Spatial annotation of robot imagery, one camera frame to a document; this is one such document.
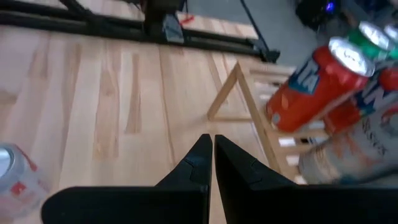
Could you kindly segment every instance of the green soda can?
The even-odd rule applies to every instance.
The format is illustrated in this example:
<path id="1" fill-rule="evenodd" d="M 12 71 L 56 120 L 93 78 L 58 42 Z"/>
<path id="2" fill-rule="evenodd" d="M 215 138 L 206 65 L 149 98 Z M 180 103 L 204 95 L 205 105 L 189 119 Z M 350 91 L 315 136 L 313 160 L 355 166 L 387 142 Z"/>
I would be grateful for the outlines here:
<path id="1" fill-rule="evenodd" d="M 382 29 L 366 21 L 361 21 L 359 26 L 349 33 L 348 40 L 357 45 L 367 57 L 377 62 L 388 58 L 395 48 L 395 43 Z"/>
<path id="2" fill-rule="evenodd" d="M 393 23 L 393 24 L 386 25 L 385 28 L 384 28 L 384 32 L 395 43 L 395 47 L 390 52 L 389 58 L 397 60 L 398 59 L 398 24 L 397 23 Z"/>

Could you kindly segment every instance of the gray floor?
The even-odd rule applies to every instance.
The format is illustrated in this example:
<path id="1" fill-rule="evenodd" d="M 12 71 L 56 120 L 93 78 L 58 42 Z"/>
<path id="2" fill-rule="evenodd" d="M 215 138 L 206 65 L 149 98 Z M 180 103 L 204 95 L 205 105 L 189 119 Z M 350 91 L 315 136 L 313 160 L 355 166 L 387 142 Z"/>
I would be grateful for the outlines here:
<path id="1" fill-rule="evenodd" d="M 300 65 L 317 47 L 315 33 L 301 25 L 293 0 L 245 0 L 270 49 L 281 51 L 278 64 Z M 249 23 L 240 0 L 188 0 L 189 11 Z"/>

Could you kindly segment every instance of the blue light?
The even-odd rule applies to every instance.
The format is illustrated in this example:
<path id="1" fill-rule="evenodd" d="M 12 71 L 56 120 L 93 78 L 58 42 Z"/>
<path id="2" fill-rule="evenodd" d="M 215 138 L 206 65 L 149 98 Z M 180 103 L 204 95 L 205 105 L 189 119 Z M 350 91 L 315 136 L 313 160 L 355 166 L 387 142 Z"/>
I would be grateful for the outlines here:
<path id="1" fill-rule="evenodd" d="M 333 2 L 329 2 L 326 5 L 326 12 L 332 12 L 335 9 L 335 3 Z"/>

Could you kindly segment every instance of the wooden rack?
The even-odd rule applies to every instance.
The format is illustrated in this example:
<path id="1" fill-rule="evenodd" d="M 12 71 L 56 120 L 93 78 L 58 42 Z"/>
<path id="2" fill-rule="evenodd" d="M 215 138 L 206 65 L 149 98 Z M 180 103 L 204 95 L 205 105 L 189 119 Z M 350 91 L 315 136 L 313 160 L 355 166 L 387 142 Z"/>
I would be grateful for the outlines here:
<path id="1" fill-rule="evenodd" d="M 268 97 L 271 97 L 277 88 L 293 74 L 294 70 L 293 67 L 271 63 L 239 61 L 211 104 L 207 117 L 210 121 L 253 122 L 269 167 L 298 184 L 305 184 L 297 167 L 299 155 L 313 147 L 312 139 L 326 139 L 328 135 L 319 128 L 297 133 L 283 133 L 276 130 L 264 115 L 264 104 L 261 103 L 260 95 L 255 87 L 255 82 L 265 84 L 266 93 Z M 221 104 L 236 83 L 240 86 L 249 115 L 217 115 Z"/>

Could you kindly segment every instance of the silver can lid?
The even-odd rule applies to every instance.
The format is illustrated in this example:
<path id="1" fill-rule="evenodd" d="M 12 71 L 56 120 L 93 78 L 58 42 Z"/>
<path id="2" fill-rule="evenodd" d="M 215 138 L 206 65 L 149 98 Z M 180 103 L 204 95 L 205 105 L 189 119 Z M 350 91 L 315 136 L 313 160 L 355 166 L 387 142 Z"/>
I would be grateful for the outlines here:
<path id="1" fill-rule="evenodd" d="M 11 152 L 0 146 L 0 179 L 9 171 L 13 163 L 14 156 Z"/>
<path id="2" fill-rule="evenodd" d="M 392 40 L 383 32 L 382 29 L 370 22 L 361 21 L 359 23 L 359 30 L 373 44 L 383 50 L 390 51 L 395 46 Z"/>
<path id="3" fill-rule="evenodd" d="M 398 23 L 388 24 L 384 28 L 384 32 L 389 36 L 395 43 L 398 42 Z"/>
<path id="4" fill-rule="evenodd" d="M 352 72 L 364 77 L 373 76 L 374 63 L 348 40 L 341 37 L 330 38 L 329 50 L 342 65 Z"/>

